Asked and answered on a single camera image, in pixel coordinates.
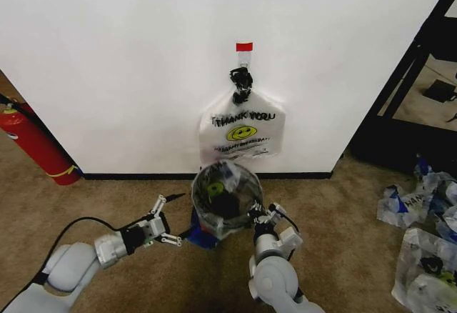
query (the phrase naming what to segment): plastic bag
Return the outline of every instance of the plastic bag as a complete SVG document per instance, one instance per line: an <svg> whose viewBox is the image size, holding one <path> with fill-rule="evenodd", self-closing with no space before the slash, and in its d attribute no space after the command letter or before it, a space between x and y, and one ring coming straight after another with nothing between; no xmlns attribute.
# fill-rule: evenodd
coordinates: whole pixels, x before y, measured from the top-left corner
<svg viewBox="0 0 457 313"><path fill-rule="evenodd" d="M248 212L262 204L257 176L239 164L219 161L201 170L192 183L191 199L204 230L218 239L250 225Z"/></svg>
<svg viewBox="0 0 457 313"><path fill-rule="evenodd" d="M414 175L418 180L414 192L403 194L398 185L384 190L378 203L379 220L406 229L414 222L425 222L429 210L430 215L436 215L440 220L441 215L457 202L453 177L445 172L433 172L422 157L418 158Z"/></svg>
<svg viewBox="0 0 457 313"><path fill-rule="evenodd" d="M433 190L424 190L419 187L413 193L401 195L400 186L393 185L384 190L384 195L378 202L377 218L388 224L408 228L413 222L424 222Z"/></svg>
<svg viewBox="0 0 457 313"><path fill-rule="evenodd" d="M246 87L237 85L234 93L227 94L201 117L199 140L203 164L280 152L285 111L274 100Z"/></svg>
<svg viewBox="0 0 457 313"><path fill-rule="evenodd" d="M392 295L413 313L457 312L457 245L408 229Z"/></svg>

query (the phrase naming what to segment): bag handle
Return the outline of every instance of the bag handle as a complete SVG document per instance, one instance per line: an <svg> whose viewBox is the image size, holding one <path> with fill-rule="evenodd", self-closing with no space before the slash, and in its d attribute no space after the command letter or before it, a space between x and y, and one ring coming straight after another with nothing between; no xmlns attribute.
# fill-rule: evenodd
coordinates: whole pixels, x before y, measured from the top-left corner
<svg viewBox="0 0 457 313"><path fill-rule="evenodd" d="M252 76L245 67L230 71L230 79L236 85L233 93L233 103L238 106L248 101L252 88Z"/></svg>

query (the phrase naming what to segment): blue object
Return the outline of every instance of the blue object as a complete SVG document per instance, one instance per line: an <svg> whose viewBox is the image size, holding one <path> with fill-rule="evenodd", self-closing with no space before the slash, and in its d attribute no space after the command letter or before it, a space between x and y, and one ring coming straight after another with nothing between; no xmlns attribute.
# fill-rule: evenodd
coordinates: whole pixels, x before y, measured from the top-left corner
<svg viewBox="0 0 457 313"><path fill-rule="evenodd" d="M408 213L409 210L406 208L406 206L403 203L403 201L401 201L400 194L398 193L397 187L396 186L391 186L391 187L388 187L388 188L392 188L393 189L393 193L390 195L390 198L391 199L395 199L398 202L398 211L397 211L397 213Z"/></svg>
<svg viewBox="0 0 457 313"><path fill-rule="evenodd" d="M187 237L187 240L206 250L214 249L219 243L219 239L214 235L201 229L199 216L197 215L195 208L192 209L191 234Z"/></svg>

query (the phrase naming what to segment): crumpled plastic bag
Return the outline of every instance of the crumpled plastic bag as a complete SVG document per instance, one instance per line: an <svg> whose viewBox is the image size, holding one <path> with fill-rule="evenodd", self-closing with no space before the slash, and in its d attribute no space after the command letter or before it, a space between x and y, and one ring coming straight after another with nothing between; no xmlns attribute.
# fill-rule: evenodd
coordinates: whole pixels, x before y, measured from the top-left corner
<svg viewBox="0 0 457 313"><path fill-rule="evenodd" d="M424 223L429 210L440 217L451 205L457 204L457 185L450 174L433 172L423 158L418 159L414 174L418 180L414 192L404 194L399 185L384 190L378 202L379 220L406 229L414 222Z"/></svg>
<svg viewBox="0 0 457 313"><path fill-rule="evenodd" d="M401 195L400 186L393 185L384 190L383 198L378 202L377 218L388 224L408 228L414 222L424 222L433 198L433 190L419 186L416 191Z"/></svg>
<svg viewBox="0 0 457 313"><path fill-rule="evenodd" d="M406 230L392 295L413 313L457 312L457 245Z"/></svg>

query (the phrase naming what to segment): red tape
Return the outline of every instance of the red tape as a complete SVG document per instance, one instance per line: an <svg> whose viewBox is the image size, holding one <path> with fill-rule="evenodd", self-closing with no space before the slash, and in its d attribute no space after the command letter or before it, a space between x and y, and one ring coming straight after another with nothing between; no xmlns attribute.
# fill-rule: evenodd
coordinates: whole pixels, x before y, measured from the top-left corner
<svg viewBox="0 0 457 313"><path fill-rule="evenodd" d="M236 43L236 51L252 51L253 43Z"/></svg>

